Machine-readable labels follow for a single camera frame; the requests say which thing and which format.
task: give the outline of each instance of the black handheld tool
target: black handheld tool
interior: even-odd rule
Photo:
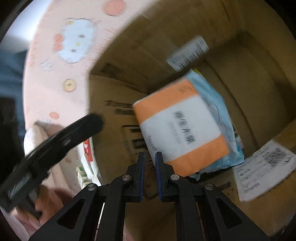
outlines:
[[[161,152],[155,155],[155,168],[160,200],[175,202],[178,241],[200,241],[203,240],[203,235],[209,241],[269,240],[268,236],[213,184],[193,184],[175,174],[173,167],[163,162]]]
[[[126,203],[140,202],[143,197],[144,161],[144,153],[139,153],[137,164],[130,165],[125,175],[100,187],[87,185],[29,241],[94,240],[104,203],[96,240],[122,240]]]
[[[89,114],[40,144],[15,167],[0,186],[0,206],[7,212],[18,206],[40,218],[34,201],[48,170],[60,162],[73,147],[100,132],[100,116]]]

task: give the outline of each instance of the barcode sticker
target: barcode sticker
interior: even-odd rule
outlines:
[[[233,167],[240,201],[251,201],[275,187],[296,168],[296,155],[274,140]]]
[[[175,71],[181,71],[187,65],[203,56],[208,49],[209,47],[205,40],[201,36],[196,36],[194,39],[184,44],[166,61]]]

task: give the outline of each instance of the hello kitty print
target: hello kitty print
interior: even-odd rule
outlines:
[[[95,39],[95,24],[87,19],[69,18],[62,33],[54,36],[53,51],[67,63],[79,62]]]

